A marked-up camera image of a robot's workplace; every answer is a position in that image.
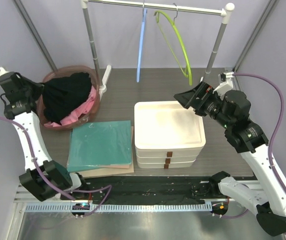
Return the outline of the black t shirt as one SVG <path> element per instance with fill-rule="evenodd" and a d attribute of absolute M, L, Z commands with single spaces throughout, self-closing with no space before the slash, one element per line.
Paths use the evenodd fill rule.
<path fill-rule="evenodd" d="M 76 72 L 45 82 L 42 93 L 45 118 L 60 124 L 61 120 L 88 99 L 91 88 L 91 77 L 87 72 Z"/>

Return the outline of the pink t shirt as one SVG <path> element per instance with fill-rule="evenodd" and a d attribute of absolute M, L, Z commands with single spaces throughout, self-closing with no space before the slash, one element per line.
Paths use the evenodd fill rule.
<path fill-rule="evenodd" d="M 73 110 L 67 117 L 63 118 L 60 121 L 60 124 L 49 121 L 45 123 L 44 126 L 48 128 L 52 127 L 56 128 L 76 123 L 82 115 L 89 113 L 89 111 L 94 105 L 95 98 L 96 98 L 96 89 L 94 86 L 92 86 L 91 91 L 88 95 L 88 99 L 84 103 L 82 103 L 79 107 L 77 107 L 75 110 Z"/>

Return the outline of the lime green clothes hanger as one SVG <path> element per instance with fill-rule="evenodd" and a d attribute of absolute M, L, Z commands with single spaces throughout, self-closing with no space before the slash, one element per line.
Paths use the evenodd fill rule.
<path fill-rule="evenodd" d="M 187 54 L 187 50 L 186 50 L 186 47 L 185 47 L 185 44 L 184 44 L 184 41 L 182 39 L 182 36 L 176 26 L 176 18 L 178 16 L 178 6 L 176 4 L 174 4 L 175 6 L 175 10 L 176 10 L 176 15 L 173 17 L 173 18 L 170 18 L 170 16 L 165 13 L 164 11 L 162 10 L 156 10 L 154 11 L 154 17 L 155 17 L 155 20 L 156 20 L 156 24 L 165 40 L 165 43 L 167 44 L 173 58 L 175 59 L 175 62 L 177 63 L 180 71 L 182 72 L 183 76 L 188 80 L 188 84 L 189 86 L 192 86 L 193 85 L 193 74 L 192 74 L 192 69 L 191 69 L 191 65 L 190 65 L 190 61 L 189 61 L 189 57 L 188 57 L 188 54 Z M 172 30 L 173 30 L 173 33 L 177 39 L 177 42 L 178 42 L 178 45 L 179 45 L 179 48 L 182 52 L 182 58 L 184 60 L 184 65 L 181 64 L 181 62 L 179 61 L 179 58 L 176 56 L 175 54 L 175 50 L 173 49 L 170 41 L 168 40 L 168 38 L 166 37 L 166 34 L 162 28 L 162 25 L 160 23 L 160 18 L 163 17 L 164 19 L 167 20 L 167 22 L 169 23 L 169 25 L 171 26 Z"/>

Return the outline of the blue clothes hanger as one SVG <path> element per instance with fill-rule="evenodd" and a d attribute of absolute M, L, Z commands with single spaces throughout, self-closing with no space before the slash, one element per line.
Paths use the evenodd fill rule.
<path fill-rule="evenodd" d="M 144 44 L 146 14 L 147 14 L 147 9 L 145 8 L 145 1 L 143 1 L 142 22 L 141 22 L 141 30 L 140 30 L 137 71 L 136 71 L 136 82 L 137 83 L 140 82 L 140 72 L 141 72 L 142 53 L 143 53 L 143 44 Z"/>

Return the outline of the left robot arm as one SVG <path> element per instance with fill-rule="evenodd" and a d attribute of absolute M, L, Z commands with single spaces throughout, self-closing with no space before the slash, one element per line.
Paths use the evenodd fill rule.
<path fill-rule="evenodd" d="M 89 186 L 79 174 L 69 173 L 54 161 L 43 141 L 37 101 L 44 85 L 0 67 L 0 87 L 8 101 L 4 107 L 5 120 L 15 127 L 24 153 L 25 173 L 19 176 L 20 184 L 41 202 L 57 194 L 75 200 L 71 193 L 85 199 Z"/>

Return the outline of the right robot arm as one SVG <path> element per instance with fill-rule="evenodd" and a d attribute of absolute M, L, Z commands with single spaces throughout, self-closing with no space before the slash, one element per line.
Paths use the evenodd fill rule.
<path fill-rule="evenodd" d="M 221 171 L 209 178 L 210 195 L 224 195 L 239 202 L 267 234 L 285 234 L 286 180 L 270 151 L 271 141 L 250 120 L 251 103 L 246 94 L 233 89 L 219 93 L 202 81 L 189 91 L 175 94 L 174 99 L 183 108 L 192 108 L 200 117 L 209 116 L 224 128 L 227 142 L 247 162 L 263 189 L 263 193 L 256 192 Z"/>

